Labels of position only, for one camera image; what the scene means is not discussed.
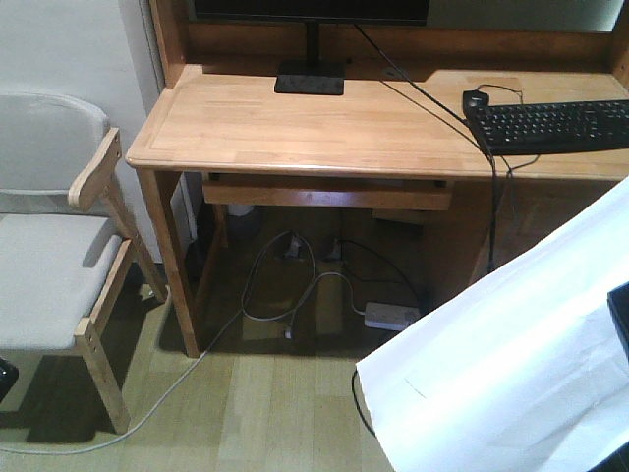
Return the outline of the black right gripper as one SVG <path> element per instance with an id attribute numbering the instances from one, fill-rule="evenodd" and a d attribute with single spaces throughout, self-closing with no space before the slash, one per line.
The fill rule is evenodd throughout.
<path id="1" fill-rule="evenodd" d="M 607 294 L 607 305 L 610 310 L 619 340 L 624 353 L 629 356 L 629 283 L 626 282 Z"/>

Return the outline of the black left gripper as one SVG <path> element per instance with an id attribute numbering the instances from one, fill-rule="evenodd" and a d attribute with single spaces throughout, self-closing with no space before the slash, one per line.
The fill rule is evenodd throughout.
<path id="1" fill-rule="evenodd" d="M 0 359 L 0 400 L 3 400 L 19 378 L 19 369 L 8 360 Z"/>

